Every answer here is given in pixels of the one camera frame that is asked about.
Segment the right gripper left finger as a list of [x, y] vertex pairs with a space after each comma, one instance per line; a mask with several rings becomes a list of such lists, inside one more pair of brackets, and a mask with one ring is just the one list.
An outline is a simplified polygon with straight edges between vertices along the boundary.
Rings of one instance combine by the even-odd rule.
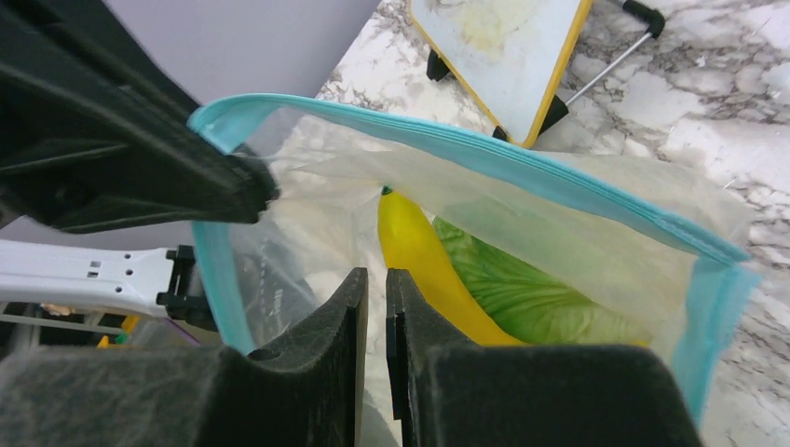
[[48, 348], [1, 364], [5, 446], [355, 446], [368, 273], [248, 355]]

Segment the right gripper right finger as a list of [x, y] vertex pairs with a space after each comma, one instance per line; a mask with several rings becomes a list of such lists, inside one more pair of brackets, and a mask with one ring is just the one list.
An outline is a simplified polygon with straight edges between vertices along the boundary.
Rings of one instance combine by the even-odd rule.
[[483, 347], [388, 271], [393, 415], [407, 446], [699, 446], [669, 371], [626, 345]]

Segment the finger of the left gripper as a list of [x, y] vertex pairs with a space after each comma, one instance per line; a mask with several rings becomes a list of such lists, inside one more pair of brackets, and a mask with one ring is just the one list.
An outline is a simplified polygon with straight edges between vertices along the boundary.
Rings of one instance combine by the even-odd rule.
[[1, 222], [72, 234], [252, 224], [279, 196], [244, 143], [194, 133], [197, 102], [101, 1], [1, 5]]

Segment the green lettuce leaf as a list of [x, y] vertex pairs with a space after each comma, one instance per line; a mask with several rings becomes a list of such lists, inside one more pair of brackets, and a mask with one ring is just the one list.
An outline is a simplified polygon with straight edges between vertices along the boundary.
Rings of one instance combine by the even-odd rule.
[[433, 228], [470, 295], [506, 333], [529, 344], [647, 345], [639, 324], [505, 251], [436, 217]]

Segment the clear zip top bag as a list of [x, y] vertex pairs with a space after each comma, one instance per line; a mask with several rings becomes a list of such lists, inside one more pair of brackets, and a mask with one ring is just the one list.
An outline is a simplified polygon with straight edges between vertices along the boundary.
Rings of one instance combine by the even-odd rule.
[[279, 94], [225, 98], [188, 120], [229, 155], [244, 142], [279, 196], [254, 224], [195, 223], [221, 335], [252, 353], [313, 314], [348, 273], [385, 299], [377, 233], [386, 186], [639, 324], [699, 433], [715, 364], [756, 286], [751, 211], [658, 160], [537, 153], [472, 131]]

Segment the yellow banana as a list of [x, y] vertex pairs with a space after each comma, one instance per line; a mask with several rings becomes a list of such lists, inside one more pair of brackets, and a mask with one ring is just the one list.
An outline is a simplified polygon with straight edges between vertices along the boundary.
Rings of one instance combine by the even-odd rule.
[[389, 187], [381, 192], [377, 233], [385, 264], [408, 271], [424, 299], [479, 345], [522, 345], [471, 297], [422, 209]]

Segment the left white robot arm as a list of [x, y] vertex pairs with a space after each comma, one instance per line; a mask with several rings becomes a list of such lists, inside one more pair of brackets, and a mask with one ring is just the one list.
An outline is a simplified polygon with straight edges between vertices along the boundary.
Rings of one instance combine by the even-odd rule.
[[[71, 234], [176, 221], [253, 224], [278, 196], [267, 167], [186, 125], [197, 102], [101, 1], [1, 5], [1, 220]], [[101, 251], [3, 241], [5, 302], [180, 318], [181, 250]]]

